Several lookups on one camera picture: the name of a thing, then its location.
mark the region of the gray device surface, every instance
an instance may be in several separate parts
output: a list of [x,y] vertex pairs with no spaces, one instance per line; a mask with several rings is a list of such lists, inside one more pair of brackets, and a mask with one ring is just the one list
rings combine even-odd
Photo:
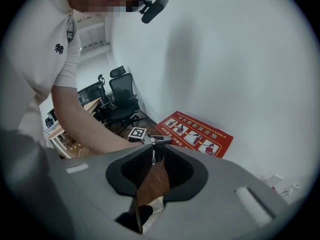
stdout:
[[[6,155],[1,155],[6,185],[43,226],[60,238],[252,239],[255,234],[268,239],[270,232],[279,229],[277,217],[286,217],[288,206],[284,200],[242,167],[171,146],[200,161],[209,172],[207,182],[190,200],[167,202],[156,223],[141,235],[115,221],[132,209],[135,199],[119,195],[105,173],[112,162],[152,145],[88,158],[60,159],[55,150],[42,148],[16,132],[1,131],[0,136],[1,149],[6,150]],[[250,189],[272,215],[266,226],[259,228],[237,198],[235,190],[241,187]]]

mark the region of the black head-mounted camera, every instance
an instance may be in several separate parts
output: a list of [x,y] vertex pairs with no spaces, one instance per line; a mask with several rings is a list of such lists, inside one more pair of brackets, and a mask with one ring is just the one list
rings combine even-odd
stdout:
[[142,22],[148,24],[154,17],[162,12],[168,2],[169,0],[155,0],[154,2],[152,0],[140,0],[137,6],[127,7],[126,11],[135,12],[143,6],[143,8],[139,10],[139,13],[143,15]]

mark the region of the white t-shirt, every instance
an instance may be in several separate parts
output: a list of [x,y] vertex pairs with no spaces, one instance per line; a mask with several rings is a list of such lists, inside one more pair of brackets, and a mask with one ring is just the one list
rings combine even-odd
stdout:
[[76,69],[81,42],[67,29],[73,9],[68,0],[27,0],[4,40],[4,52],[14,68],[35,91],[19,131],[45,144],[39,105],[53,86],[77,88]]

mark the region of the red poster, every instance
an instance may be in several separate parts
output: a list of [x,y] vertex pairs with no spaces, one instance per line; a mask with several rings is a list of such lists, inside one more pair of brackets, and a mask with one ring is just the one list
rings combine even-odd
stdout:
[[234,137],[186,114],[176,111],[155,126],[172,137],[172,145],[222,158]]

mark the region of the man's arm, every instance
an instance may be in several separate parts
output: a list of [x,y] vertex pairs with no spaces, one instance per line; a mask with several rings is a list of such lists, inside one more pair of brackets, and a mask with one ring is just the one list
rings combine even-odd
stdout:
[[84,110],[78,101],[76,89],[53,86],[51,95],[60,125],[82,145],[98,153],[109,153],[140,145],[115,135]]

